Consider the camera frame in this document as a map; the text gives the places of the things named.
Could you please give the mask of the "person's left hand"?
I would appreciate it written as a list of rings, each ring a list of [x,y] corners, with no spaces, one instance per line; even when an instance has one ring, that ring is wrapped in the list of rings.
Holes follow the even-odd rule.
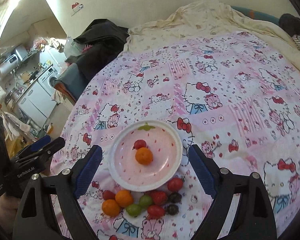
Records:
[[[15,217],[21,199],[3,194],[0,197],[0,226],[8,234],[13,232]]]

